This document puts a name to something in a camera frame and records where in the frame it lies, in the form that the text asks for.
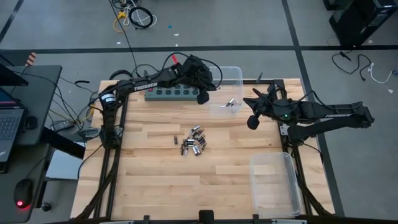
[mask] computer mouse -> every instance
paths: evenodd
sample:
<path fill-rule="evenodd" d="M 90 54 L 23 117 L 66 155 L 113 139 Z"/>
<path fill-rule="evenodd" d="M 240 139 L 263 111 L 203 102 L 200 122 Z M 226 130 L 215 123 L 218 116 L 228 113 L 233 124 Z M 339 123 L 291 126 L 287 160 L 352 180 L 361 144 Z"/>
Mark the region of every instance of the computer mouse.
<path fill-rule="evenodd" d="M 33 181 L 20 180 L 14 189 L 14 201 L 18 208 L 26 208 L 32 203 Z"/>

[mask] laptop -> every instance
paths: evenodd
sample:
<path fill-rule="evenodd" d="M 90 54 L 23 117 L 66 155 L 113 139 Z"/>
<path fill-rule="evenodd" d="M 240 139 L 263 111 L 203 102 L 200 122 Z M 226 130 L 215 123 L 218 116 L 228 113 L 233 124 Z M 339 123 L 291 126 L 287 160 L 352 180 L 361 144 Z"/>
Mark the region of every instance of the laptop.
<path fill-rule="evenodd" d="M 0 163 L 8 161 L 26 108 L 0 88 Z"/>

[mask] white cable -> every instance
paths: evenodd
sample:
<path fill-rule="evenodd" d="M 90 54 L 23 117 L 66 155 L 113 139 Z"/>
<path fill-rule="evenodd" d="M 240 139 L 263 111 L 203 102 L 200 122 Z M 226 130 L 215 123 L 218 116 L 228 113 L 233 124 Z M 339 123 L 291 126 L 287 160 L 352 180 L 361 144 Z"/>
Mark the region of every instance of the white cable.
<path fill-rule="evenodd" d="M 368 68 L 368 72 L 371 74 L 371 78 L 372 78 L 375 82 L 380 83 L 380 84 L 385 84 L 385 83 L 387 83 L 388 80 L 390 79 L 392 73 L 395 71 L 395 69 L 391 70 L 391 72 L 390 72 L 390 74 L 388 75 L 387 79 L 386 79 L 384 82 L 381 82 L 381 81 L 379 81 L 379 80 L 377 80 L 377 79 L 375 79 L 375 78 L 373 77 L 373 66 L 374 66 L 374 63 L 371 63 L 371 67 Z"/>
<path fill-rule="evenodd" d="M 134 1 L 132 1 L 132 4 L 133 4 L 133 6 L 134 7 L 137 7 L 136 6 L 136 3 L 134 3 Z M 127 14 L 127 18 L 124 18 L 124 20 L 123 20 L 123 24 L 125 25 L 125 26 L 127 26 L 127 25 L 129 25 L 129 11 L 130 11 L 131 9 L 130 9 L 130 6 L 128 6 L 128 7 L 126 7 L 126 8 L 124 8 L 124 12 Z M 132 13 L 132 15 L 131 15 L 131 19 L 134 21 L 134 22 L 139 22 L 139 23 L 141 23 L 141 25 L 143 25 L 144 26 L 144 23 L 142 23 L 142 22 L 144 22 L 145 20 L 147 20 L 147 19 L 150 19 L 150 16 L 147 16 L 147 17 L 145 17 L 144 19 L 141 19 L 140 18 L 140 16 L 139 16 L 139 13 L 138 13 L 138 10 L 136 10 L 136 12 L 137 12 L 137 16 L 138 16 L 138 20 L 135 20 L 134 19 L 134 12 Z M 154 18 L 154 23 L 152 23 L 152 25 L 150 25 L 149 27 L 152 27 L 152 26 L 154 26 L 155 24 L 156 24 L 156 22 L 157 22 L 157 17 L 155 16 L 155 15 L 152 15 L 152 17 Z"/>

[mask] black desk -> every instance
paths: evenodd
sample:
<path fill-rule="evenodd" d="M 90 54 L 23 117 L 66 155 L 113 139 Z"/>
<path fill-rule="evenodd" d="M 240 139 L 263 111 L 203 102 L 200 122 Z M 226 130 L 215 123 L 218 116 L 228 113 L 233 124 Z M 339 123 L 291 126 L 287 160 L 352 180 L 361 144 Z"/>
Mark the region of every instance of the black desk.
<path fill-rule="evenodd" d="M 22 72 L 25 69 L 25 67 L 9 68 L 17 72 Z M 61 70 L 59 65 L 33 66 L 28 67 L 24 73 L 37 75 L 58 83 Z M 85 151 L 84 147 L 44 127 L 55 92 L 55 85 L 43 78 L 29 75 L 22 77 L 29 82 L 29 85 L 16 87 L 12 96 L 27 107 L 28 116 L 37 118 L 38 128 L 22 130 L 19 133 L 18 146 L 12 151 L 8 173 L 0 174 L 0 223 L 27 222 L 33 208 L 40 207 L 46 186 L 45 173 L 54 148 L 79 158 L 83 158 Z M 4 89 L 10 92 L 13 87 Z M 14 204 L 14 187 L 18 181 L 26 178 L 33 166 L 43 158 L 45 159 L 28 176 L 34 183 L 33 201 L 29 207 L 20 210 Z"/>

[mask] black metal frame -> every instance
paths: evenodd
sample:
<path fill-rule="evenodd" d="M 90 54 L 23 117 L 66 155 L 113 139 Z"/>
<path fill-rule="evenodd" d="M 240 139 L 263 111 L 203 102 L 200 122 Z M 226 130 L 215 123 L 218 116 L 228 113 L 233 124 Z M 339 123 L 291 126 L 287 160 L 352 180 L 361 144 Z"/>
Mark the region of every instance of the black metal frame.
<path fill-rule="evenodd" d="M 283 79 L 277 79 L 277 80 L 261 80 L 259 83 L 257 83 L 256 79 L 250 79 L 250 80 L 243 80 L 244 85 L 255 85 L 255 84 L 260 84 L 260 85 L 272 85 L 273 83 L 276 83 L 277 85 L 281 87 L 285 87 L 284 80 Z M 128 105 L 128 97 L 125 100 L 125 104 L 123 104 L 122 107 L 122 112 L 121 112 L 121 119 L 119 123 L 119 127 L 122 128 L 122 131 L 124 131 L 124 123 L 126 121 L 126 114 L 127 114 L 127 105 Z M 279 130 L 280 134 L 280 141 L 282 143 L 282 150 L 284 152 L 288 152 L 288 145 L 289 145 L 289 139 L 287 136 L 283 136 L 282 133 Z M 301 178 L 302 182 L 305 185 L 305 177 L 303 173 L 303 166 L 301 163 L 300 159 L 300 154 L 299 151 L 296 150 L 296 156 L 295 156 L 295 163 L 297 166 L 297 172 L 298 172 L 298 177 Z M 121 154 L 121 149 L 116 149 L 115 155 L 114 155 L 114 162 L 116 163 L 117 167 L 119 164 L 120 160 L 120 154 Z M 98 187 L 102 186 L 104 183 L 104 180 L 106 178 L 106 173 L 108 170 L 108 164 L 109 164 L 109 155 L 110 155 L 110 150 L 105 150 L 104 152 L 104 159 L 103 159 L 103 164 L 101 168 L 101 175 L 99 177 L 99 185 Z M 108 201 L 107 201 L 107 206 L 106 206 L 106 218 L 110 219 L 112 215 L 112 208 L 113 208 L 113 200 L 114 200 L 114 194 L 115 194 L 115 188 L 116 188 L 116 178 L 117 178 L 117 170 L 116 174 L 114 175 L 112 182 L 109 186 L 109 196 L 108 196 Z M 99 201 L 99 203 L 96 205 L 95 210 L 94 210 L 94 215 L 93 218 L 99 218 L 100 217 L 100 211 L 101 211 L 101 204 L 102 204 L 102 199 Z M 303 195 L 303 204 L 305 207 L 305 212 L 307 215 L 312 215 L 312 209 L 309 201 L 307 200 L 306 196 Z M 178 222 L 190 222 L 191 220 L 178 220 Z M 231 222 L 252 222 L 249 220 L 231 220 Z"/>

